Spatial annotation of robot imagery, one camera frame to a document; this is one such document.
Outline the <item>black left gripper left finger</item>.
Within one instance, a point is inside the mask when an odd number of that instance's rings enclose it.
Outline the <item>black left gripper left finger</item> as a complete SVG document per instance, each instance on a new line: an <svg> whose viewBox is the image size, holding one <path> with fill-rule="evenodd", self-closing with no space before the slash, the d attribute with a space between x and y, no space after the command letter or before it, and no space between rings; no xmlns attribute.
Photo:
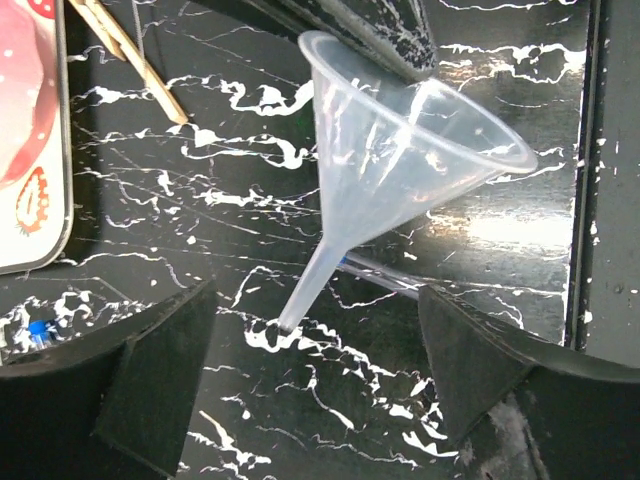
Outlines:
<svg viewBox="0 0 640 480"><path fill-rule="evenodd" d="M2 367L2 478L174 477L216 309L203 282Z"/></svg>

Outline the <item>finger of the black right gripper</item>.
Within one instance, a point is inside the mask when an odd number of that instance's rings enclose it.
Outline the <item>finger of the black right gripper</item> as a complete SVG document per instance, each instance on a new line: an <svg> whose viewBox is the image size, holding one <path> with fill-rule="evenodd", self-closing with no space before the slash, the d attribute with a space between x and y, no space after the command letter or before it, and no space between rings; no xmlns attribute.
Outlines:
<svg viewBox="0 0 640 480"><path fill-rule="evenodd" d="M437 70L438 49L423 1L318 0L282 5L410 83Z"/></svg>

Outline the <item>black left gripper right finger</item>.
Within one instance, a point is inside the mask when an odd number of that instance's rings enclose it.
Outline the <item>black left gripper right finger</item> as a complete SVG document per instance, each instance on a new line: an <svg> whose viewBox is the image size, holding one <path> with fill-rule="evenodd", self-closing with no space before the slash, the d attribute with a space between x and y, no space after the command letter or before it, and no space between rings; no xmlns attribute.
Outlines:
<svg viewBox="0 0 640 480"><path fill-rule="evenodd" d="M639 371L519 329L433 287L419 320L463 479L636 479Z"/></svg>

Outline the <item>clear plastic funnel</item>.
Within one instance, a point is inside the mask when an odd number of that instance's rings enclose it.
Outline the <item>clear plastic funnel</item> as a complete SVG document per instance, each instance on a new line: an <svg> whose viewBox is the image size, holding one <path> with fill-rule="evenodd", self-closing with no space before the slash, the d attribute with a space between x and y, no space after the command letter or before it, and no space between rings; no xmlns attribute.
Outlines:
<svg viewBox="0 0 640 480"><path fill-rule="evenodd" d="M322 236L279 315L286 331L349 250L538 164L513 129L438 79L408 85L321 31L298 45L311 67Z"/></svg>

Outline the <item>wooden test tube clamp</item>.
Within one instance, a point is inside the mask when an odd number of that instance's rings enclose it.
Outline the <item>wooden test tube clamp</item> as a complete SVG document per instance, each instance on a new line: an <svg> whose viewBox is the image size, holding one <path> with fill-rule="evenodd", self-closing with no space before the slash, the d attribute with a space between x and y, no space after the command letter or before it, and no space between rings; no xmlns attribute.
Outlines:
<svg viewBox="0 0 640 480"><path fill-rule="evenodd" d="M187 114L146 60L143 42L138 40L138 43L135 43L101 1L69 1L69 4L112 55L131 64L168 119L178 125L186 124Z"/></svg>

